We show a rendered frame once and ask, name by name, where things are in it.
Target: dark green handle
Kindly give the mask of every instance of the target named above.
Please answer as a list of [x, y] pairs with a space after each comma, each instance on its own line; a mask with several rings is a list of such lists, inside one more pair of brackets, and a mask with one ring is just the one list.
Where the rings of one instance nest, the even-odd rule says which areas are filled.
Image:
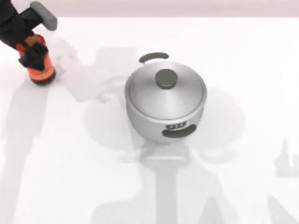
[[178, 139], [178, 138], [184, 138], [188, 135], [192, 134], [196, 130], [196, 125], [190, 125], [187, 128], [172, 131], [172, 130], [164, 130], [162, 131], [162, 135], [167, 138], [171, 139]]
[[169, 55], [166, 54], [166, 53], [163, 53], [163, 52], [149, 53], [147, 55], [142, 56], [139, 59], [139, 62], [140, 63], [145, 63], [145, 62], [147, 62], [149, 60], [158, 59], [158, 58], [167, 59], [167, 58], [169, 58]]

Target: cooking pot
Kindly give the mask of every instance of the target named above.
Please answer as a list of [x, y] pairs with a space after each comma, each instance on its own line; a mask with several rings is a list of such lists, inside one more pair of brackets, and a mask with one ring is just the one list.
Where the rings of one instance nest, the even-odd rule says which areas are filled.
[[[162, 144], [183, 140], [196, 131], [207, 96], [206, 85], [195, 71], [168, 58], [162, 52], [142, 56], [139, 62], [144, 65], [125, 85], [133, 128], [145, 139]], [[146, 63], [152, 59], [158, 61]]]

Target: can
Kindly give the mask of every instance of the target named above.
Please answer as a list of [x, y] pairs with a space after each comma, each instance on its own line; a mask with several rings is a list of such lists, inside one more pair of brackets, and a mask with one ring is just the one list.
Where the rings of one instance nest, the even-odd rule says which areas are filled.
[[[46, 41], [41, 35], [34, 34], [33, 36], [28, 37], [25, 42], [31, 47], [36, 42], [41, 43], [42, 45], [46, 46]], [[26, 49], [22, 46], [21, 43], [16, 44], [16, 50], [19, 52], [20, 56], [24, 56], [26, 53]], [[47, 53], [46, 57], [44, 58], [44, 71], [38, 71], [32, 68], [27, 68], [29, 73], [29, 77], [31, 81], [37, 85], [46, 85], [51, 83], [56, 77], [56, 71], [52, 64], [51, 58], [49, 53]]]

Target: glossy white tabletop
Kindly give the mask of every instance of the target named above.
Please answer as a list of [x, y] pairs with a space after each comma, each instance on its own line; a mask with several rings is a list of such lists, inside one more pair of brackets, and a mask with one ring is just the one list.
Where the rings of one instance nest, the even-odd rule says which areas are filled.
[[[297, 224], [299, 19], [59, 20], [58, 77], [32, 84], [0, 45], [1, 224]], [[162, 51], [205, 80], [190, 138], [158, 147], [123, 87]]]

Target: silver pot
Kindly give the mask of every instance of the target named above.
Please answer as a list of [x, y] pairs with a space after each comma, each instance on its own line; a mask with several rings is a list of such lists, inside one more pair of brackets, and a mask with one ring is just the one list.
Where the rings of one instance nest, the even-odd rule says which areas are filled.
[[[166, 61], [166, 53], [139, 59], [125, 86], [126, 108], [133, 128], [147, 140], [169, 144], [195, 132], [206, 101], [206, 85], [189, 67]], [[151, 59], [162, 61], [145, 64]]]

